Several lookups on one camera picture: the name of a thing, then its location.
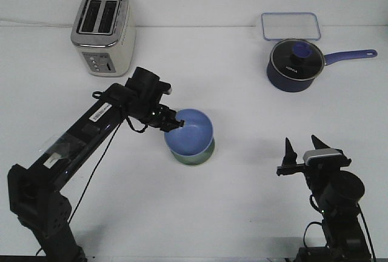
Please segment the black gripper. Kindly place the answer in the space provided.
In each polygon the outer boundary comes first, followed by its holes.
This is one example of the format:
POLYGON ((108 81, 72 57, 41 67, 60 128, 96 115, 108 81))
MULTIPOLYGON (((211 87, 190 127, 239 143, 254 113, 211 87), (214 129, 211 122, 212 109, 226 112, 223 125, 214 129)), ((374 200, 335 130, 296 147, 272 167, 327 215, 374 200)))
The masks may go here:
MULTIPOLYGON (((314 152, 323 153, 332 150, 330 146, 323 143, 315 135, 311 135, 312 144, 315 148, 314 152)), ((277 167, 276 174, 293 175, 295 173, 302 173, 305 177, 307 187, 315 195, 323 191, 329 182, 329 178, 335 172, 339 172, 340 168, 348 167, 352 160, 344 154, 335 160, 327 160, 324 163, 309 167, 303 163, 297 164, 297 153, 294 151, 291 142, 288 138, 285 139, 285 155, 282 164, 277 167)))
POLYGON ((176 112, 160 103, 163 94, 172 92, 171 84, 163 82, 153 72, 137 67, 125 84, 134 93, 127 105, 129 116, 142 124, 170 132, 184 126, 184 120, 176 120, 176 112))

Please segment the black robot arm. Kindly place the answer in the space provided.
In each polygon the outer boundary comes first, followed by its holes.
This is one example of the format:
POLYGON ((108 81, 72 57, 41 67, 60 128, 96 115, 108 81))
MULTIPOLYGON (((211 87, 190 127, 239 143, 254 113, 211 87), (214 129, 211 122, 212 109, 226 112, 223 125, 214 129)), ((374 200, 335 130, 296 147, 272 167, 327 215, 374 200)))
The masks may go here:
POLYGON ((322 216, 318 223, 326 240, 324 246, 300 247, 296 261, 376 261, 372 240, 359 201, 365 194, 363 182, 346 171, 351 159, 341 149, 311 136, 313 150, 307 151, 303 162, 289 140, 276 174, 302 173, 311 194, 310 205, 322 216))
POLYGON ((2 261, 86 261, 69 225, 72 207, 61 194, 77 170, 123 121, 137 119, 163 132, 181 127, 176 112, 160 103, 172 86, 138 67, 126 84, 114 83, 29 168, 15 164, 7 175, 10 210, 30 229, 43 257, 9 256, 2 261))

